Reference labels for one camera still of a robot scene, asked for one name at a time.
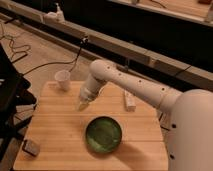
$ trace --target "cable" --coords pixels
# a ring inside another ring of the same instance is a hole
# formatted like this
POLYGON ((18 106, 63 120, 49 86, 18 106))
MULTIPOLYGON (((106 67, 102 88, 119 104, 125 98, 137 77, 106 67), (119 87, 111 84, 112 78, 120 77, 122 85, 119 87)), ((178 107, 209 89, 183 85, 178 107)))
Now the cable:
POLYGON ((166 130, 166 131, 170 131, 170 129, 168 129, 168 128, 165 128, 165 127, 163 127, 163 126, 160 126, 162 129, 164 129, 164 130, 166 130))
POLYGON ((192 65, 189 65, 188 67, 186 67, 185 69, 182 69, 180 71, 178 71, 176 74, 174 74, 172 77, 176 78, 178 75, 180 75, 181 73, 187 71, 189 68, 191 68, 192 65))
POLYGON ((166 9, 166 6, 163 5, 163 4, 160 3, 160 2, 157 2, 157 1, 155 1, 155 0, 149 0, 149 1, 150 1, 150 2, 153 2, 153 3, 156 3, 156 4, 160 5, 162 8, 166 9))
POLYGON ((159 117, 159 122, 161 121, 161 119, 163 118, 163 115, 164 115, 164 113, 163 112, 161 112, 161 115, 160 115, 160 117, 159 117))
POLYGON ((23 56, 27 56, 27 52, 31 49, 31 46, 30 45, 21 45, 21 46, 15 46, 15 40, 14 39, 17 39, 19 37, 21 37, 21 35, 24 34, 21 33, 20 35, 18 36, 11 36, 11 35, 7 35, 5 34, 5 30, 4 30, 4 27, 3 27, 3 24, 2 22, 0 22, 1 24, 1 37, 0 37, 0 40, 2 39, 6 39, 6 40, 9 40, 9 47, 12 51, 12 56, 10 57, 10 60, 13 59, 13 57, 17 54, 23 54, 20 58, 22 58, 23 56))
POLYGON ((45 64, 39 65, 39 66, 37 66, 37 67, 35 67, 35 68, 32 68, 31 70, 25 72, 23 75, 25 76, 25 75, 29 74, 30 72, 37 70, 38 68, 41 68, 41 67, 44 67, 44 66, 47 66, 47 65, 55 65, 55 64, 66 64, 66 65, 74 64, 73 67, 69 70, 69 72, 71 72, 71 71, 76 67, 76 64, 77 64, 77 61, 78 61, 78 58, 79 58, 79 55, 80 55, 80 53, 81 53, 81 50, 82 50, 83 45, 85 45, 87 42, 88 42, 88 38, 87 38, 87 37, 84 37, 84 38, 81 40, 81 42, 80 42, 80 48, 79 48, 79 50, 78 50, 78 53, 77 53, 75 59, 73 59, 72 61, 69 61, 69 62, 60 62, 60 61, 59 61, 59 62, 49 62, 49 63, 45 63, 45 64))

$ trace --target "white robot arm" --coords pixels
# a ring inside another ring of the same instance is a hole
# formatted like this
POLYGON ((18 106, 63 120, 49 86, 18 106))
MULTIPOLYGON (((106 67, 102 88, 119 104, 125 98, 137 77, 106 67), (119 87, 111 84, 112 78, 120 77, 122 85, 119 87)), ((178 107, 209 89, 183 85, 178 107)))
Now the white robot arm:
POLYGON ((81 87, 81 101, 94 100, 108 81, 128 90, 164 113, 171 112, 174 102, 182 94, 166 85, 123 73, 109 61, 95 60, 91 63, 90 74, 81 87))
POLYGON ((166 114, 171 114, 169 171, 213 170, 213 93, 182 93, 118 71, 111 62, 96 60, 81 87, 80 100, 93 101, 100 89, 113 82, 166 114))

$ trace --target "table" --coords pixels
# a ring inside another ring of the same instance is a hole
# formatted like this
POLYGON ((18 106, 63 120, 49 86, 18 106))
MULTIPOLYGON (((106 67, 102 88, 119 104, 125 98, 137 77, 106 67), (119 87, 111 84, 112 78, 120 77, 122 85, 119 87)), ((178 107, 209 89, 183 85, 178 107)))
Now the table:
POLYGON ((167 171, 168 157, 154 108, 136 98, 135 112, 127 112, 123 90, 108 83, 90 106, 78 111, 78 94, 83 82, 71 82, 63 92, 57 83, 47 82, 29 125, 25 139, 38 143, 37 157, 21 149, 14 163, 15 171, 167 171), (110 116, 122 128, 118 149, 97 155, 87 149, 84 131, 89 121, 110 116))

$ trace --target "bowl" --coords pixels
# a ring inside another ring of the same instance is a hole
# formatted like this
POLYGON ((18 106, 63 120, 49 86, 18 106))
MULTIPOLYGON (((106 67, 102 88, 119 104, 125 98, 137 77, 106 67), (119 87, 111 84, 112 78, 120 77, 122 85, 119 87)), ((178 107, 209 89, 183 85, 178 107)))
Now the bowl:
POLYGON ((96 153, 110 153, 120 144, 122 130, 116 120, 101 116, 93 119, 86 128, 86 142, 88 147, 96 153))

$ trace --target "white cup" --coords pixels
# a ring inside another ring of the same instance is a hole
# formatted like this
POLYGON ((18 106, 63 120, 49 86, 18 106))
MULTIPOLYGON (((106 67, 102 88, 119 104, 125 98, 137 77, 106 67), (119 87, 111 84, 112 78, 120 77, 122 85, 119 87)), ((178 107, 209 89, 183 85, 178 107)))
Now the white cup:
POLYGON ((61 70, 56 72, 55 80, 58 82, 60 88, 64 91, 70 89, 70 72, 67 70, 61 70))

